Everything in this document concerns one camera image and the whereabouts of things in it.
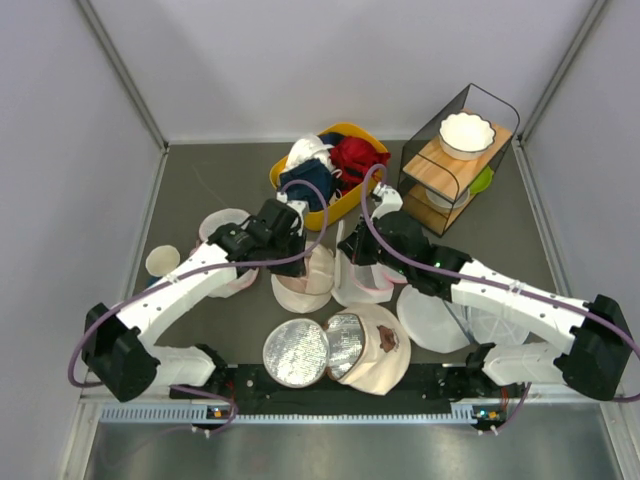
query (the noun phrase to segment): yellow plastic bin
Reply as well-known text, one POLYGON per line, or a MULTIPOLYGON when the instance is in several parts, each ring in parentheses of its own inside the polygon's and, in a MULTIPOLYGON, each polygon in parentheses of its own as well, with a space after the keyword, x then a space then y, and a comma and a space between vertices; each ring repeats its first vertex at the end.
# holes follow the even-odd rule
MULTIPOLYGON (((367 142, 369 142, 376 149, 378 153, 387 153, 387 148, 378 141, 378 139, 374 138, 369 132, 363 130, 357 125, 353 123, 336 123, 335 125, 330 126, 325 131, 320 132, 319 135, 323 135, 329 132, 341 133, 347 137, 359 137, 367 142)), ((278 178, 280 177, 280 172, 284 168, 287 163, 287 157, 284 157, 278 163, 276 163, 273 167, 271 167, 271 171, 269 172, 269 180, 271 180, 271 185, 273 188, 277 189, 279 187, 278 178)), ((371 190, 378 184, 377 180, 371 180, 369 182, 369 188, 367 193, 371 193, 371 190)), ((362 183, 358 185, 356 188, 351 190, 345 196, 343 196, 340 200, 335 202, 333 205, 329 205, 329 223, 335 223, 340 218, 344 217, 349 211, 353 210, 360 203, 360 193, 362 192, 362 183)), ((322 218, 324 213, 322 211, 319 212, 311 212, 309 213, 305 220, 304 226, 309 230, 314 232, 319 231, 322 228, 322 218)))

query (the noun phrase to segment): green bowl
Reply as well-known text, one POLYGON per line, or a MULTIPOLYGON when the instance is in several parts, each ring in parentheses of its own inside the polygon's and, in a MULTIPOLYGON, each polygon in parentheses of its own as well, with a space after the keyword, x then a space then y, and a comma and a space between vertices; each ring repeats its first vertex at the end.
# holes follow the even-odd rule
POLYGON ((491 170, 489 167, 484 167, 484 170, 480 172, 480 175, 478 175, 478 177, 473 182, 471 182, 471 185, 469 186, 471 194, 475 195, 476 193, 484 192, 487 188, 489 188, 492 180, 493 170, 491 170))

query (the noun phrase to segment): robotic arm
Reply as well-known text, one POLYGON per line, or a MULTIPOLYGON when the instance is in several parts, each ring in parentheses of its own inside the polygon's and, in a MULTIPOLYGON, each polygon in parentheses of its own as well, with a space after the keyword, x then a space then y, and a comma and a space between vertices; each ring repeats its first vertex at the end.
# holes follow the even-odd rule
MULTIPOLYGON (((398 192, 379 185, 373 193, 378 203, 372 215, 375 229, 406 259, 491 279, 511 288, 504 290, 417 269, 382 249, 363 220, 338 245, 352 263, 381 263, 403 274, 425 295, 489 311, 547 341, 521 346, 480 345, 467 359, 467 368, 474 375, 478 373, 481 379, 500 386, 520 382, 566 383, 596 400, 614 397, 631 353, 617 335, 585 315, 519 295, 522 284, 466 253, 431 244, 422 225, 400 210, 402 199, 398 192)), ((207 383, 216 365, 224 365, 215 351, 205 345, 158 347, 156 341, 208 293, 244 273, 242 268, 222 266, 245 261, 257 262, 253 264, 257 266, 266 260, 284 259, 303 252, 303 218, 307 210, 305 202, 288 202, 286 195, 279 193, 276 199, 265 202, 258 215, 251 216, 242 225, 220 227, 194 255, 163 279, 174 283, 171 288, 162 293, 154 291, 104 321, 84 344, 83 361, 121 402, 136 398, 151 385, 202 386, 207 383), (197 268, 203 271, 179 279, 197 268)), ((272 273, 279 275, 304 274, 302 259, 276 266, 265 263, 272 273)), ((532 287, 526 290, 562 300, 580 312, 594 313, 629 332, 620 307, 608 297, 598 295, 593 302, 583 302, 532 287)), ((104 304, 91 309, 85 331, 107 311, 104 304)))
MULTIPOLYGON (((519 295, 523 284, 486 267, 466 253, 430 244, 422 225, 400 210, 402 199, 393 188, 378 185, 373 196, 377 203, 372 215, 375 228, 397 252, 420 263, 491 279, 511 288, 503 290, 416 269, 382 249, 363 219, 338 245, 352 263, 381 263, 403 274, 425 295, 486 310, 546 340, 519 346, 481 345, 467 359, 469 368, 481 370, 497 385, 565 383, 596 400, 613 399, 631 353, 617 335, 585 315, 519 295)), ((585 302, 529 286, 527 291, 595 313, 629 333, 619 305, 611 298, 598 295, 593 302, 585 302)))
MULTIPOLYGON (((198 267, 230 262, 275 260, 305 249, 306 202, 287 201, 286 194, 267 200, 258 215, 242 225, 226 224, 163 280, 171 288, 151 293, 123 308, 98 327, 82 350, 82 359, 121 402, 136 398, 151 385, 204 385, 220 359, 205 345, 190 348, 156 346, 160 335, 214 289, 235 280, 246 269, 216 268, 179 280, 198 267)), ((301 276, 304 260, 269 266, 272 273, 301 276)), ((85 331, 108 311, 98 304, 87 314, 85 331)))

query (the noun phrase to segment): wooden board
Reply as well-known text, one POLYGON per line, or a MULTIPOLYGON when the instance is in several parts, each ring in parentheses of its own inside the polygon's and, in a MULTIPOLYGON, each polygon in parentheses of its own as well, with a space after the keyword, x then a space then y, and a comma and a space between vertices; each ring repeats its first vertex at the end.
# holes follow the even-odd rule
POLYGON ((469 205, 473 197, 475 197, 475 195, 470 195, 467 203, 460 208, 453 209, 449 215, 448 210, 433 205, 427 197, 425 188, 417 184, 414 185, 409 193, 402 199, 402 209, 420 221, 425 227, 429 227, 434 232, 443 234, 455 219, 460 216, 462 211, 467 208, 467 205, 469 205))
POLYGON ((418 155, 405 165, 403 168, 404 173, 453 201, 475 180, 482 169, 487 166, 489 161, 512 135, 511 131, 496 123, 491 123, 491 126, 496 131, 495 142, 476 160, 465 162, 450 157, 444 153, 440 146, 440 137, 436 136, 420 150, 418 155), (446 168, 455 175, 460 184, 459 187, 451 174, 441 167, 446 168))

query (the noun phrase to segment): white vent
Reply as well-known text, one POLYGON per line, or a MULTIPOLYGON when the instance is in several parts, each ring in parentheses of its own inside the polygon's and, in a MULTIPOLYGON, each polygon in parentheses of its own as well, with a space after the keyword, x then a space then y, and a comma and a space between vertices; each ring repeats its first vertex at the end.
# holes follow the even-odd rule
MULTIPOLYGON (((103 423, 223 423, 225 420, 207 418, 207 405, 193 404, 132 404, 106 405, 100 421, 103 423)), ((471 405, 451 405, 451 413, 419 415, 238 415, 238 424, 472 424, 477 420, 471 405)))

